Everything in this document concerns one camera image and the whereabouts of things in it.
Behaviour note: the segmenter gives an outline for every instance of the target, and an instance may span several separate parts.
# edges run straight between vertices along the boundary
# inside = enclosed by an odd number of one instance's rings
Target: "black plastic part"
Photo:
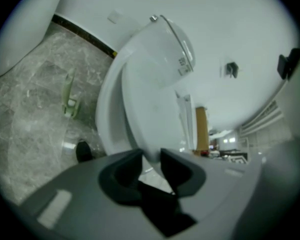
[[[77,144],[75,149],[76,159],[78,163],[83,163],[94,159],[91,149],[85,141],[81,141]]]
[[[226,71],[229,74],[233,75],[234,78],[237,78],[239,67],[238,67],[237,63],[231,62],[226,65]]]
[[[299,60],[299,48],[293,48],[289,54],[289,57],[285,57],[282,54],[279,56],[277,71],[283,80],[286,78],[288,80],[290,79],[298,65]]]
[[[178,197],[194,195],[206,181],[201,167],[167,149],[161,149],[161,170]]]
[[[103,191],[122,205],[139,205],[138,178],[142,171],[141,149],[132,150],[129,156],[108,165],[99,175]]]
[[[287,58],[281,54],[279,56],[277,71],[283,80],[287,78],[289,68],[290,67]]]
[[[290,65],[290,70],[288,72],[288,80],[290,79],[290,77],[292,76],[292,74],[294,73],[298,62],[300,60],[300,49],[299,48],[293,48],[289,54],[288,57],[288,61],[289,61],[289,65]]]
[[[138,180],[142,171],[141,149],[108,165],[99,175],[103,191],[116,203],[140,206],[150,221],[166,236],[175,235],[196,223],[180,208],[179,197],[195,194],[206,174],[195,164],[161,150],[161,169],[176,194],[164,192]]]
[[[141,208],[151,222],[166,236],[173,236],[196,221],[182,213],[178,197],[139,181]]]

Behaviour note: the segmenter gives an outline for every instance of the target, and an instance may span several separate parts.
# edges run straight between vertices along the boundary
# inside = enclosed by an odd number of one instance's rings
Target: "white wall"
[[[292,135],[300,138],[300,61],[291,79],[278,94],[276,103],[286,118]]]
[[[117,24],[107,20],[114,9],[123,14]],[[56,12],[116,51],[153,14],[176,22],[196,55],[194,73],[179,89],[208,108],[217,130],[236,129],[265,105],[281,82],[278,56],[299,41],[278,0],[61,0]],[[221,66],[231,60],[238,78],[221,78]]]
[[[230,138],[235,138],[235,142],[229,142]],[[219,138],[218,140],[219,150],[238,150],[238,133],[237,131],[233,131],[223,138]]]
[[[246,136],[251,155],[265,152],[269,148],[293,138],[285,118]]]

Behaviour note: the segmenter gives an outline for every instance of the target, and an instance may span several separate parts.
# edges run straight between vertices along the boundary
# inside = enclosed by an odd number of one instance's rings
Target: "black trim strip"
[[[179,198],[193,196],[206,181],[205,171],[168,149],[161,149],[161,171]]]
[[[99,185],[104,193],[116,203],[141,207],[144,214],[157,229],[166,237],[171,237],[194,225],[196,221],[190,215],[183,213],[177,194],[166,193],[138,180],[142,172],[143,153],[142,149],[127,151],[124,158],[114,163],[109,162],[108,166],[99,174]],[[162,149],[161,163],[163,162],[163,156],[169,157],[170,162],[173,159],[179,159],[179,157]],[[180,167],[172,166],[171,170],[178,170]],[[181,168],[180,171],[177,171],[177,174],[184,172],[184,168]],[[181,183],[180,180],[177,180],[177,183],[181,184],[179,191],[181,194],[185,193],[182,190],[182,187],[185,185],[184,181],[190,182],[188,179],[191,176],[190,174],[190,172],[187,172],[185,180],[179,177],[182,181]],[[193,183],[187,183],[185,187],[193,188],[193,185]]]
[[[81,27],[73,24],[69,20],[62,18],[58,15],[53,15],[52,22],[64,27],[65,29],[71,31],[72,33],[76,34],[77,36],[83,38],[93,46],[97,47],[101,51],[103,51],[105,54],[110,56],[111,58],[115,58],[117,52],[111,49],[109,46],[101,42],[98,38],[93,36],[92,34],[88,33],[87,31],[83,30]]]

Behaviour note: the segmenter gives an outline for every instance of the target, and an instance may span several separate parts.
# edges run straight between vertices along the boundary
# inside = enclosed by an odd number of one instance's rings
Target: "toilet seat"
[[[95,123],[108,156],[138,147],[134,141],[135,134],[130,130],[126,117],[122,92],[123,67],[129,60],[134,60],[134,57],[143,59],[140,61],[142,67],[146,67],[146,64],[152,61],[160,65],[158,69],[166,69],[161,71],[165,73],[162,86],[173,85],[190,74],[196,61],[187,35],[175,23],[163,16],[158,17],[155,22],[150,22],[129,39],[118,51],[103,80],[96,106]],[[196,139],[196,128],[189,125],[188,123],[188,126],[183,127],[188,128],[189,131],[192,128],[191,135]]]
[[[134,54],[122,69],[125,113],[139,148],[157,163],[161,148],[188,150],[178,97],[167,85],[165,68],[145,56]]]

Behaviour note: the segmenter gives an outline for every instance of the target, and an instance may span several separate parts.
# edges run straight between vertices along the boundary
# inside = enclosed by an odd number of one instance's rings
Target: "white toilet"
[[[21,0],[0,30],[0,76],[43,40],[60,0]]]
[[[175,83],[193,72],[195,54],[187,35],[164,16],[136,33],[118,52],[101,87],[95,122],[104,150],[113,155],[140,148],[143,173],[160,173],[160,148],[188,153],[197,147],[191,96]]]

